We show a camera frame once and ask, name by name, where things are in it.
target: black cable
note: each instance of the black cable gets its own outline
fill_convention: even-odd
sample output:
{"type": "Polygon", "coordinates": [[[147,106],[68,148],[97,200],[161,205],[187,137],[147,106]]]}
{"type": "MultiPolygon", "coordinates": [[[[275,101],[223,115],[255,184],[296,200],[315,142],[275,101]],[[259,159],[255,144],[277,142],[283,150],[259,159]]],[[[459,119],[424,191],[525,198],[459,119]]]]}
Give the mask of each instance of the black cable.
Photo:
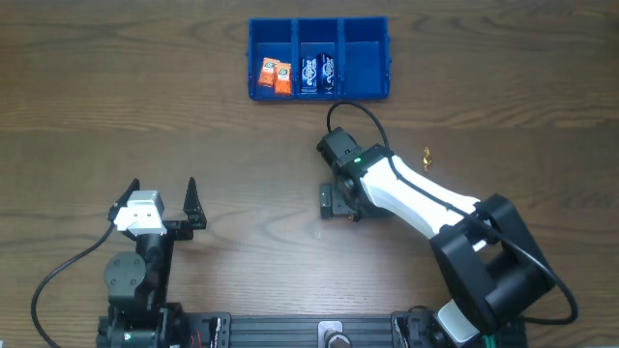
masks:
{"type": "MultiPolygon", "coordinates": [[[[391,150],[391,147],[389,146],[389,140],[387,139],[387,133],[383,129],[383,126],[380,124],[380,122],[378,121],[376,116],[374,116],[374,114],[372,114],[371,111],[366,109],[364,106],[359,105],[359,104],[357,104],[357,103],[355,103],[353,101],[338,101],[338,102],[334,103],[331,106],[331,108],[329,109],[329,112],[327,113],[327,130],[329,132],[331,132],[331,113],[333,112],[333,110],[336,107],[338,107],[340,105],[343,105],[343,104],[355,106],[357,108],[362,109],[364,112],[366,112],[366,114],[370,117],[370,119],[374,122],[374,124],[378,128],[378,131],[380,131],[380,135],[383,138],[383,143],[384,143],[385,149],[387,149],[387,152],[391,154],[393,151],[391,150]]],[[[420,187],[416,186],[415,184],[413,184],[413,183],[409,182],[408,180],[406,180],[406,178],[404,178],[398,172],[398,170],[396,169],[396,166],[394,165],[394,160],[392,159],[392,156],[388,156],[387,160],[389,161],[389,165],[391,166],[391,170],[394,172],[394,174],[396,175],[396,178],[398,180],[400,180],[403,183],[407,184],[409,187],[411,187],[412,189],[416,190],[417,192],[419,192],[423,196],[427,197],[431,201],[433,201],[433,202],[435,202],[437,204],[442,205],[447,210],[451,210],[451,211],[457,213],[458,215],[462,216],[467,221],[469,221],[469,222],[477,225],[478,227],[482,228],[484,231],[486,231],[488,233],[488,235],[491,235],[491,236],[495,237],[496,239],[501,241],[503,244],[505,244],[505,245],[511,247],[513,250],[519,252],[521,255],[523,255],[524,257],[529,259],[531,262],[533,262],[538,267],[538,269],[540,271],[542,271],[543,274],[545,274],[554,283],[557,284],[557,287],[559,287],[559,289],[565,295],[566,300],[568,300],[568,304],[570,305],[570,311],[571,311],[570,316],[566,317],[566,318],[562,318],[562,319],[540,319],[540,318],[524,317],[524,321],[525,322],[532,323],[532,324],[540,324],[540,325],[568,325],[568,324],[573,323],[574,320],[576,320],[576,318],[578,317],[578,304],[576,303],[576,299],[574,298],[574,294],[572,294],[572,291],[570,291],[568,286],[563,282],[563,280],[561,280],[561,278],[558,275],[556,275],[548,267],[546,267],[544,264],[542,264],[540,262],[540,260],[536,259],[531,254],[529,254],[528,252],[526,252],[522,248],[520,248],[520,246],[517,246],[512,241],[510,241],[508,238],[503,236],[502,233],[496,231],[493,227],[487,225],[483,221],[480,221],[478,218],[473,217],[472,215],[462,211],[461,209],[455,207],[451,203],[446,202],[446,201],[444,201],[444,200],[442,200],[442,199],[432,195],[431,193],[427,192],[423,188],[420,188],[420,187]]]]}
{"type": "Polygon", "coordinates": [[[54,340],[51,339],[51,337],[45,332],[45,330],[41,326],[41,323],[39,322],[39,316],[37,315],[37,302],[39,301],[39,296],[41,295],[41,292],[43,291],[45,286],[49,283],[49,281],[52,278],[54,278],[56,275],[58,275],[60,272],[62,272],[67,267],[71,266],[75,261],[88,255],[91,251],[93,251],[94,249],[99,247],[101,244],[103,244],[103,242],[105,242],[105,240],[107,239],[107,237],[109,237],[109,235],[112,233],[113,230],[114,230],[114,224],[111,223],[109,227],[107,228],[107,231],[105,231],[105,234],[103,234],[103,236],[96,243],[94,243],[89,248],[85,249],[84,251],[80,252],[78,255],[72,257],[70,260],[68,260],[64,264],[58,266],[49,275],[47,275],[41,281],[41,284],[39,284],[39,286],[37,287],[37,290],[35,291],[35,294],[32,296],[32,303],[30,303],[30,315],[32,316],[32,322],[34,323],[35,328],[37,329],[41,337],[45,340],[45,342],[47,342],[47,344],[49,344],[50,347],[60,348],[60,346],[56,342],[54,342],[54,340]]]}

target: blue plastic bin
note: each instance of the blue plastic bin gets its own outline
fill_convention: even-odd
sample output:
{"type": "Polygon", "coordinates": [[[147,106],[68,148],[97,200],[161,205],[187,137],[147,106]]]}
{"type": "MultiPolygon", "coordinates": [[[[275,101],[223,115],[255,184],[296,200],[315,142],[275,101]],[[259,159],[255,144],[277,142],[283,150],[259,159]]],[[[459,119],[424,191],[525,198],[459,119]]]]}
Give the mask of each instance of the blue plastic bin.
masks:
{"type": "Polygon", "coordinates": [[[384,99],[390,64],[387,17],[250,19],[248,90],[255,101],[384,99]],[[301,59],[321,52],[336,61],[336,88],[302,93],[301,59]],[[292,96],[258,85],[264,57],[292,64],[292,96]]]}

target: orange packet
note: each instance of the orange packet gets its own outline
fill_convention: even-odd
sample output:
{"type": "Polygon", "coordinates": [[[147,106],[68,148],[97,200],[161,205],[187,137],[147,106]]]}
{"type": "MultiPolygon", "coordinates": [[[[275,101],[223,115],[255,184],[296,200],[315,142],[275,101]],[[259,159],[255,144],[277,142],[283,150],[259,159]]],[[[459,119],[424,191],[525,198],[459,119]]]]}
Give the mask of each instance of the orange packet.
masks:
{"type": "Polygon", "coordinates": [[[292,66],[288,63],[278,63],[275,76],[275,94],[292,96],[292,66]]]}
{"type": "Polygon", "coordinates": [[[275,69],[280,61],[273,58],[264,58],[262,60],[262,68],[260,69],[260,77],[258,84],[260,86],[273,87],[275,80],[275,69]]]}

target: blue can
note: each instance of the blue can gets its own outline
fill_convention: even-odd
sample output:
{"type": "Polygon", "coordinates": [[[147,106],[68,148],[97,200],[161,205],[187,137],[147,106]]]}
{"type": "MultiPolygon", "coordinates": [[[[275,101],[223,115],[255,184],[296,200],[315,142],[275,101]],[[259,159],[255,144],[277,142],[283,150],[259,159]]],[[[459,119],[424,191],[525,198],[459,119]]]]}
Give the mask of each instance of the blue can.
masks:
{"type": "Polygon", "coordinates": [[[303,58],[301,67],[301,93],[315,93],[318,86],[318,61],[316,57],[303,58]]]}
{"type": "Polygon", "coordinates": [[[336,63],[333,57],[327,53],[319,53],[317,58],[318,67],[320,67],[318,90],[331,92],[336,88],[336,63]]]}

